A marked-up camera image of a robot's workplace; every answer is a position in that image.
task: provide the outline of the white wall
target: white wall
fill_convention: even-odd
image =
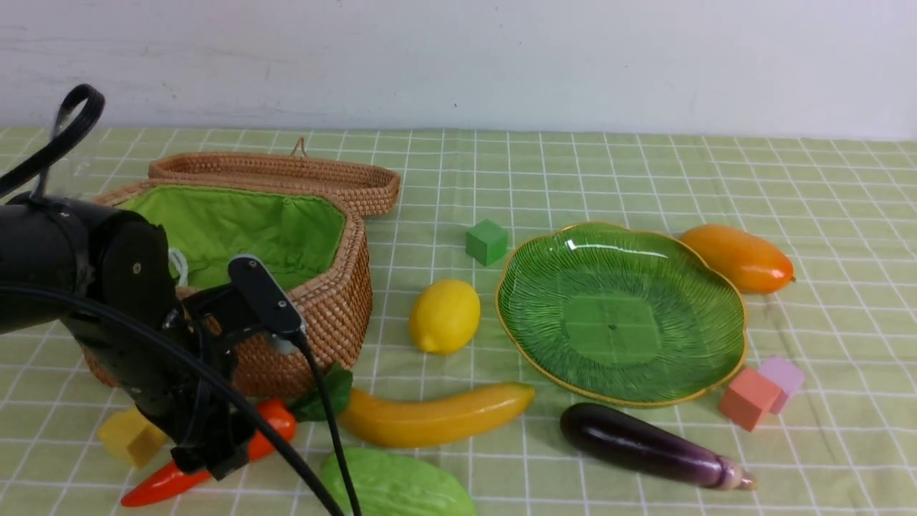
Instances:
[[[917,138],[917,0],[4,0],[0,126]]]

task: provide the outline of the red pepper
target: red pepper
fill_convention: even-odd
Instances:
[[[287,410],[281,399],[264,401],[258,405],[257,409],[258,413],[285,441],[291,441],[296,435],[296,418]],[[257,461],[274,451],[275,448],[271,442],[261,432],[256,432],[249,443],[249,461]],[[210,473],[206,470],[194,475],[185,475],[175,462],[171,461],[127,493],[121,499],[121,505],[141,507],[157,503],[176,497],[211,478]]]

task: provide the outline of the black strap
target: black strap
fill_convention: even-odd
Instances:
[[[58,133],[62,121],[83,101],[86,104],[80,114],[67,126],[67,129]],[[39,184],[34,195],[42,196],[44,186],[48,181],[50,167],[83,141],[102,117],[104,109],[105,97],[98,90],[89,84],[80,84],[73,88],[64,97],[61,108],[58,110],[51,140],[19,166],[0,177],[0,196],[14,192],[36,176],[39,178]]]

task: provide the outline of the green cube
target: green cube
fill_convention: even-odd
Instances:
[[[485,267],[503,258],[508,245],[509,233],[490,219],[465,231],[465,253]]]

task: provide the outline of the toy block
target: toy block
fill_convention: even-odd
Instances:
[[[146,466],[169,438],[137,407],[112,415],[97,435],[110,455],[137,469]]]
[[[777,384],[746,367],[726,388],[720,400],[720,412],[746,431],[753,432],[779,396]]]
[[[773,414],[780,414],[787,402],[796,394],[805,382],[805,373],[782,356],[771,356],[764,361],[757,371],[780,387],[780,396],[770,408]]]
[[[490,219],[465,231],[465,253],[485,267],[503,258],[508,244],[509,233]]]

